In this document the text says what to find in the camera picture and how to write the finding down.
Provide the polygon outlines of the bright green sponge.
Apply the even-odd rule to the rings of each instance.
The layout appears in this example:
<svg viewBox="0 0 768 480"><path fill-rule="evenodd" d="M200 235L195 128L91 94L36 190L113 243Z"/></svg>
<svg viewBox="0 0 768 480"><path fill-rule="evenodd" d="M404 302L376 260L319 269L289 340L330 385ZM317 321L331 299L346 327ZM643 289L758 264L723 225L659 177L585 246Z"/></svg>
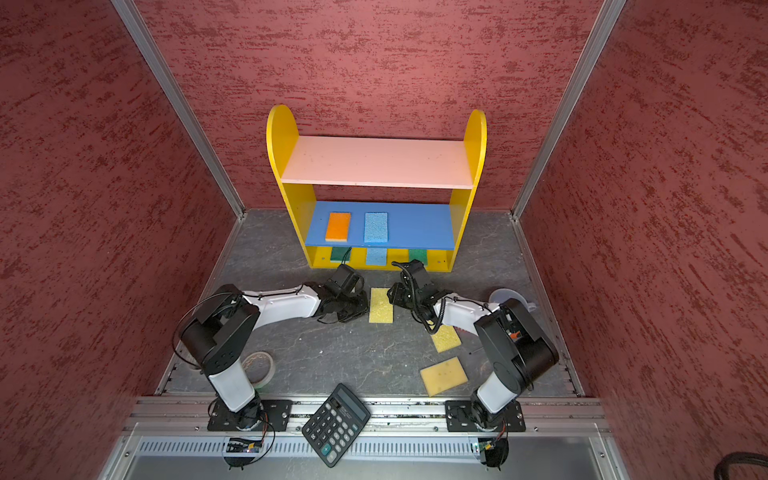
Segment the bright green sponge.
<svg viewBox="0 0 768 480"><path fill-rule="evenodd" d="M425 249L409 249L408 254L410 261L419 261L423 265L428 264L428 253Z"/></svg>

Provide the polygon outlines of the dark green scrub sponge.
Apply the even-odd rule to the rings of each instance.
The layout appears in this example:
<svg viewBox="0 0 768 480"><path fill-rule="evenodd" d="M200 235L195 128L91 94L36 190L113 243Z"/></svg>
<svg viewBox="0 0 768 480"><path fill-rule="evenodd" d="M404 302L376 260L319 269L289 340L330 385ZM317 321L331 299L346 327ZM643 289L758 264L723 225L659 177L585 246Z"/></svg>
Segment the dark green scrub sponge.
<svg viewBox="0 0 768 480"><path fill-rule="evenodd" d="M345 264L351 256L351 247L333 247L331 249L330 261L332 263Z"/></svg>

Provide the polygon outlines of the blue sponge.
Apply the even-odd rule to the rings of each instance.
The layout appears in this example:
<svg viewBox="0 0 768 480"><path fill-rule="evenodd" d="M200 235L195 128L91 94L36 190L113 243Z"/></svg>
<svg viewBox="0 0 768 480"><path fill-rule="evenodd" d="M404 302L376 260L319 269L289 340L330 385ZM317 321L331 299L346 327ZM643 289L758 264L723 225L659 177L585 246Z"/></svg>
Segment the blue sponge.
<svg viewBox="0 0 768 480"><path fill-rule="evenodd" d="M368 248L366 250L366 264L368 266L386 266L387 265L387 249L386 248Z"/></svg>
<svg viewBox="0 0 768 480"><path fill-rule="evenodd" d="M365 244L382 244L389 241L388 214L386 212L366 212L364 216Z"/></svg>

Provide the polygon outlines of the orange sponge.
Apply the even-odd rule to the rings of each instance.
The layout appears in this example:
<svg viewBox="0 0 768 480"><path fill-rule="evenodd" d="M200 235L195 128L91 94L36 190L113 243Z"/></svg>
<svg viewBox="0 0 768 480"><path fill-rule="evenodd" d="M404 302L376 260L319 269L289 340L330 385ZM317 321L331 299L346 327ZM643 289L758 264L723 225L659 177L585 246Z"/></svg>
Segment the orange sponge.
<svg viewBox="0 0 768 480"><path fill-rule="evenodd" d="M325 232L326 242L347 242L351 222L350 212L331 212Z"/></svg>

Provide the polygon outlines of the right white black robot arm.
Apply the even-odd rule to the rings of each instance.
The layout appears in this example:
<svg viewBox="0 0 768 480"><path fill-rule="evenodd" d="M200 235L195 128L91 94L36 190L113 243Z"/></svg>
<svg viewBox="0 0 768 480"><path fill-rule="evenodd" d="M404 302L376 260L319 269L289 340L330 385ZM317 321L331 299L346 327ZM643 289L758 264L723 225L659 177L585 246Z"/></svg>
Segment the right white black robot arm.
<svg viewBox="0 0 768 480"><path fill-rule="evenodd" d="M419 260L391 265L400 270L400 280L387 291L392 305L408 310L431 335L456 327L479 338L492 371L472 393L467 415L482 430L498 428L509 405L559 362L554 343L515 298L465 298L439 289Z"/></svg>

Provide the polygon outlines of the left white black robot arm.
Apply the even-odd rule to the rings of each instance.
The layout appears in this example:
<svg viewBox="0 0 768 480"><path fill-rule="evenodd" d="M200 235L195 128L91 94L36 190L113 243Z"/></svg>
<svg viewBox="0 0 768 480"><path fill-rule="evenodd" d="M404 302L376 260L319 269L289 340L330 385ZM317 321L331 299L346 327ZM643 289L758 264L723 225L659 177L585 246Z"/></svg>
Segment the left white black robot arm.
<svg viewBox="0 0 768 480"><path fill-rule="evenodd" d="M174 330L172 346L180 343L213 387L214 409L240 430L264 424L266 411L257 388L248 379L241 356L254 330L274 323L335 315L345 323L369 311L364 279L340 265L324 282L249 292L225 284L184 314Z"/></svg>

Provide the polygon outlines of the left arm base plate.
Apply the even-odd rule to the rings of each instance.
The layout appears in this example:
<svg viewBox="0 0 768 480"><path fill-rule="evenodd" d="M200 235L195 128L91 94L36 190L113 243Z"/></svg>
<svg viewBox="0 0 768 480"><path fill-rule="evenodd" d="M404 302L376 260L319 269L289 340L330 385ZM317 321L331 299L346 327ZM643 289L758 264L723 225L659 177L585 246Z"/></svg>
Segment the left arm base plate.
<svg viewBox="0 0 768 480"><path fill-rule="evenodd" d="M291 414L291 400L255 398L233 412L219 398L209 404L207 430L211 432L284 432Z"/></svg>

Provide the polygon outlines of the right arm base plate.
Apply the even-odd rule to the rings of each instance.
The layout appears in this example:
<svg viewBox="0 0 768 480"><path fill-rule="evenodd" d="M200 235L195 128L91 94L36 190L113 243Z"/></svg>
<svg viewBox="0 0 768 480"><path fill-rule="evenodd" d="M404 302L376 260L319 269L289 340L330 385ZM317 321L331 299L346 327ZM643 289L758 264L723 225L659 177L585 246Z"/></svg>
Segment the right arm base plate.
<svg viewBox="0 0 768 480"><path fill-rule="evenodd" d="M513 400L496 413L479 400L448 400L444 404L449 432L520 433L526 423L519 402Z"/></svg>

